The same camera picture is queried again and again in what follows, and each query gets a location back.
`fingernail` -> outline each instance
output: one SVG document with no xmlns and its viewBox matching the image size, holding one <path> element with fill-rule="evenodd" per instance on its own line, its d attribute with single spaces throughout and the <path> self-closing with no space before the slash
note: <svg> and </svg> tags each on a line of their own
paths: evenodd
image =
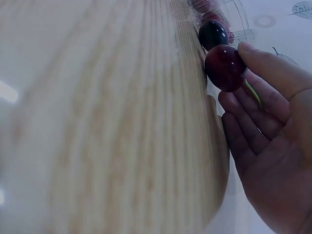
<svg viewBox="0 0 312 234">
<path fill-rule="evenodd" d="M 238 45 L 238 50 L 240 52 L 248 52 L 248 51 L 254 50 L 254 47 L 251 44 L 249 44 L 248 42 L 242 41 Z"/>
</svg>

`light wood grain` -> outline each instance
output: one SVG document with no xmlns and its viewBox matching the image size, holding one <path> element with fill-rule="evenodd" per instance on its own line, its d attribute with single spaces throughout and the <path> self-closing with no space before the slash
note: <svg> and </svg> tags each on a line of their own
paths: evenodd
<svg viewBox="0 0 312 234">
<path fill-rule="evenodd" d="M 186 1 L 0 7 L 0 233 L 203 233 L 228 149 Z"/>
</svg>

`cherry stem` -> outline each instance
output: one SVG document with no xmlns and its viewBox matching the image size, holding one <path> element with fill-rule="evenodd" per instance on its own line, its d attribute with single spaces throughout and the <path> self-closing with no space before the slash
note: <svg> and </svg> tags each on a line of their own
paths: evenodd
<svg viewBox="0 0 312 234">
<path fill-rule="evenodd" d="M 253 94 L 254 98 L 258 101 L 260 109 L 262 109 L 262 103 L 258 94 L 255 92 L 255 90 L 250 86 L 250 84 L 246 80 L 244 80 L 243 86 Z"/>
</svg>

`hand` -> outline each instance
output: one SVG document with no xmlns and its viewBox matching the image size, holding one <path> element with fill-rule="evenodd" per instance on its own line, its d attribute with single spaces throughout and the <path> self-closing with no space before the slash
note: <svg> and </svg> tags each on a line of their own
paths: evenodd
<svg viewBox="0 0 312 234">
<path fill-rule="evenodd" d="M 219 94 L 246 196 L 275 232 L 311 234 L 312 75 L 245 42 L 238 52 L 265 108 L 243 88 Z"/>
</svg>

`cherry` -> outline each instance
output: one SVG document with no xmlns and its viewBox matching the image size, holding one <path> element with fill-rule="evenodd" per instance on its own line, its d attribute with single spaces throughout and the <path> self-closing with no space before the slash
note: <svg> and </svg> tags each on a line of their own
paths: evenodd
<svg viewBox="0 0 312 234">
<path fill-rule="evenodd" d="M 199 13 L 207 13 L 210 6 L 210 0 L 192 0 L 192 7 Z"/>
<path fill-rule="evenodd" d="M 228 37 L 229 37 L 229 44 L 233 44 L 234 42 L 234 33 L 232 33 L 227 25 L 224 24 L 223 21 L 216 19 L 219 23 L 222 23 L 223 26 L 226 28 L 226 31 L 228 32 Z"/>
<path fill-rule="evenodd" d="M 211 50 L 217 45 L 228 45 L 229 37 L 227 29 L 216 20 L 205 22 L 198 32 L 200 44 L 207 50 Z"/>
<path fill-rule="evenodd" d="M 220 20 L 223 25 L 226 25 L 228 27 L 231 26 L 230 22 L 226 19 L 226 17 L 223 15 L 222 12 L 219 10 L 211 10 L 203 15 L 201 22 L 205 23 L 209 20 Z"/>
<path fill-rule="evenodd" d="M 247 88 L 262 108 L 258 95 L 245 80 L 247 67 L 233 47 L 218 45 L 210 50 L 205 60 L 205 71 L 211 82 L 222 91 L 230 93 L 241 86 Z"/>
<path fill-rule="evenodd" d="M 205 23 L 209 20 L 221 20 L 222 22 L 224 22 L 223 17 L 216 13 L 215 11 L 209 11 L 206 14 L 204 14 L 203 18 L 201 19 L 202 23 Z"/>
</svg>

